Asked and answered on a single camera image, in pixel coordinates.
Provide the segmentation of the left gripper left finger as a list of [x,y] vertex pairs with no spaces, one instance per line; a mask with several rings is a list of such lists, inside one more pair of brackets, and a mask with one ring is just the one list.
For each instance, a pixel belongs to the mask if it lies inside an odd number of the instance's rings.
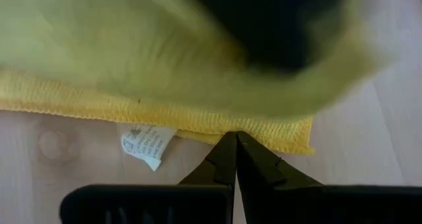
[[179,182],[181,185],[223,189],[222,204],[212,204],[213,208],[224,212],[222,223],[233,223],[236,161],[237,135],[235,132],[227,132],[200,165]]

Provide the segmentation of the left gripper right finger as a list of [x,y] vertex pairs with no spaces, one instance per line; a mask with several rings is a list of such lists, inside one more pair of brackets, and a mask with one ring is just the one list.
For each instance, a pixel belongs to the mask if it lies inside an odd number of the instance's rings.
[[246,132],[237,133],[237,178],[248,224],[299,223],[289,192],[321,186]]

